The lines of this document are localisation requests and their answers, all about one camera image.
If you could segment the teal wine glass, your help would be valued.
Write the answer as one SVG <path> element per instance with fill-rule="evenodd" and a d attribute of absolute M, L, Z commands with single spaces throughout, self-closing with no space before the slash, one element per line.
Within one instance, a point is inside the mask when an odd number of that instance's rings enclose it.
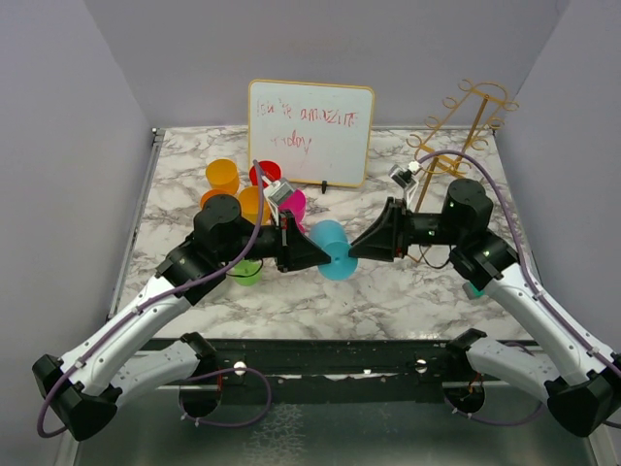
<path fill-rule="evenodd" d="M 309 236 L 331 258 L 328 264 L 318 266 L 318 271 L 324 278 L 344 281 L 353 275 L 358 259 L 349 256 L 350 243 L 339 222 L 321 220 L 310 229 Z"/>

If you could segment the pink wine glass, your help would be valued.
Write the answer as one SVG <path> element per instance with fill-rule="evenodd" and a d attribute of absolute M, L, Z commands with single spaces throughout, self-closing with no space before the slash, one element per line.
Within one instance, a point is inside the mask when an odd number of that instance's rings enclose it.
<path fill-rule="evenodd" d="M 289 211 L 293 214 L 296 224 L 302 233 L 306 232 L 302 221 L 306 214 L 307 198 L 300 190 L 296 189 L 293 193 L 278 207 L 280 212 Z"/>

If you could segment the green wine glass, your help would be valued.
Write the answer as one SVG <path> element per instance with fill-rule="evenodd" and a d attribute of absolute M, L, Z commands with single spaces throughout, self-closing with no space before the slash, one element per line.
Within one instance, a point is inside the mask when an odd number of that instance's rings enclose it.
<path fill-rule="evenodd" d="M 264 262 L 262 259 L 243 259 L 230 269 L 227 276 L 239 285 L 253 286 L 261 280 L 263 266 Z"/>

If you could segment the yellow wine glass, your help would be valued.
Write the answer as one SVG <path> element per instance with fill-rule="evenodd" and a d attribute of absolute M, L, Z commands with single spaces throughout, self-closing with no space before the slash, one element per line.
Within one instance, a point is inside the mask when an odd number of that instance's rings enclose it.
<path fill-rule="evenodd" d="M 238 194 L 238 201 L 241 205 L 242 217 L 250 221 L 252 224 L 261 218 L 261 224 L 267 225 L 271 221 L 271 211 L 267 199 L 263 202 L 263 215 L 259 216 L 259 188 L 257 185 L 251 185 L 244 188 Z"/>
<path fill-rule="evenodd" d="M 211 162 L 206 167 L 205 175 L 212 189 L 234 195 L 240 187 L 238 167 L 230 159 L 220 158 Z"/>

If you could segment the red wine glass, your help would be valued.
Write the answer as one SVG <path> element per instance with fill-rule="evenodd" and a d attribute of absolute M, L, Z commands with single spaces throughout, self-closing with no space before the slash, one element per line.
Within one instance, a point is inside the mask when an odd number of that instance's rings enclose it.
<path fill-rule="evenodd" d="M 281 169 L 277 163 L 272 160 L 261 160 L 258 162 L 262 173 L 262 184 L 267 187 L 269 184 L 279 181 L 281 178 Z M 254 166 L 250 167 L 248 176 L 252 185 L 258 185 L 258 175 Z"/>

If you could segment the orange wine glass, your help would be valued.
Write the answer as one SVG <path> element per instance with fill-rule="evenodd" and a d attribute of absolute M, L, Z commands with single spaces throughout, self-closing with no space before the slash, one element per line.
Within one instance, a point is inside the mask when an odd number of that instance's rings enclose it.
<path fill-rule="evenodd" d="M 204 193 L 200 199 L 200 208 L 203 209 L 208 200 L 214 198 L 218 195 L 226 195 L 227 191 L 222 189 L 210 189 L 206 193 Z"/>

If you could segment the gold wire glass rack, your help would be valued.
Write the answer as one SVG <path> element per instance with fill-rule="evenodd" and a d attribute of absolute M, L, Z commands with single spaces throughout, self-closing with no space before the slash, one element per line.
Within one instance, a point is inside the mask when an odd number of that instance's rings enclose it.
<path fill-rule="evenodd" d="M 420 160 L 422 156 L 440 150 L 440 142 L 448 141 L 452 133 L 458 134 L 456 140 L 449 141 L 452 154 L 438 155 L 422 169 L 424 178 L 414 207 L 416 212 L 424 206 L 429 186 L 436 178 L 463 179 L 473 174 L 474 166 L 463 155 L 487 153 L 491 139 L 505 125 L 506 114 L 519 109 L 519 103 L 510 98 L 501 84 L 473 83 L 463 79 L 458 88 L 462 93 L 459 98 L 446 96 L 442 99 L 446 114 L 427 116 L 425 128 L 419 133 L 411 133 L 407 139 L 408 146 L 414 150 L 414 159 Z"/>

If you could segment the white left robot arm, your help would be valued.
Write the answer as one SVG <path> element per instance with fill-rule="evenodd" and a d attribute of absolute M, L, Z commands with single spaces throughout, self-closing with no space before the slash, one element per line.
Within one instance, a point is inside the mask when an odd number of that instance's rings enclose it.
<path fill-rule="evenodd" d="M 91 337 L 61 356 L 44 354 L 32 366 L 44 399 L 37 418 L 40 437 L 48 411 L 77 441 L 103 430 L 130 399 L 166 383 L 203 383 L 213 374 L 214 348 L 196 333 L 139 363 L 131 359 L 166 324 L 218 287 L 244 259 L 272 258 L 278 270 L 295 272 L 330 263 L 330 255 L 298 227 L 290 213 L 269 225 L 251 223 L 229 194 L 209 199 L 193 229 L 156 268 L 138 295 Z"/>

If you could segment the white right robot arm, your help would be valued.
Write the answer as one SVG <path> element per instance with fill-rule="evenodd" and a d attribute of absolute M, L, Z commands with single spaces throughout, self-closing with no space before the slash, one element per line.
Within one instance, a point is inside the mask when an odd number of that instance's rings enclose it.
<path fill-rule="evenodd" d="M 620 355 L 570 316 L 489 229 L 493 207 L 484 187 L 469 179 L 449 185 L 438 214 L 414 213 L 390 197 L 349 254 L 391 262 L 412 245 L 449 246 L 454 270 L 509 312 L 546 357 L 469 330 L 450 343 L 447 372 L 458 380 L 478 372 L 509 383 L 544 403 L 567 431 L 587 437 L 620 408 Z"/>

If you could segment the green grey eraser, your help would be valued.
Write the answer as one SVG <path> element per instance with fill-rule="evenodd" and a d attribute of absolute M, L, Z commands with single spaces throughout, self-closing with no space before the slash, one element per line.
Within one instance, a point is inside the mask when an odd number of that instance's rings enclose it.
<path fill-rule="evenodd" d="M 477 289 L 472 283 L 466 282 L 463 284 L 463 290 L 466 293 L 469 300 L 476 300 L 484 295 L 482 290 Z"/>

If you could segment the yellow framed whiteboard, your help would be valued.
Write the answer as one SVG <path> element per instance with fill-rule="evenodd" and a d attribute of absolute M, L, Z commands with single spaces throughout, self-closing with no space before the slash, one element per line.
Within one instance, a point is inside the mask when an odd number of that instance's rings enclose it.
<path fill-rule="evenodd" d="M 254 80 L 248 160 L 273 161 L 294 183 L 357 188 L 367 176 L 375 102 L 368 86 Z"/>

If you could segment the black front mounting rail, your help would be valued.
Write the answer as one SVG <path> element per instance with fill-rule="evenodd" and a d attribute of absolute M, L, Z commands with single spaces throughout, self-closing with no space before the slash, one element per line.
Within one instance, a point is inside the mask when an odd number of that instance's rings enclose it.
<path fill-rule="evenodd" d="M 199 374 L 241 361 L 260 373 L 178 382 L 184 393 L 225 404 L 341 404 L 415 401 L 440 403 L 449 387 L 480 387 L 464 356 L 446 340 L 213 339 L 216 361 Z M 267 378 L 262 383 L 261 377 Z"/>

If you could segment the aluminium left side rail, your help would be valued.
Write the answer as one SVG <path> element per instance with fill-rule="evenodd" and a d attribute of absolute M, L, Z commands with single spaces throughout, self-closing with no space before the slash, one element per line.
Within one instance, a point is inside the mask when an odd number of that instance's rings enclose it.
<path fill-rule="evenodd" d="M 106 321 L 109 321 L 114 317 L 118 309 L 120 299 L 122 297 L 122 291 L 130 267 L 133 250 L 140 231 L 142 216 L 146 208 L 148 193 L 152 184 L 154 172 L 166 134 L 166 130 L 164 128 L 152 128 L 151 132 L 153 138 L 150 148 L 150 154 L 147 160 L 147 171 L 141 185 L 138 201 L 130 224 L 131 228 L 129 232 L 129 238 L 123 252 L 119 273 L 114 283 L 113 295 L 111 298 L 109 309 L 106 314 Z"/>

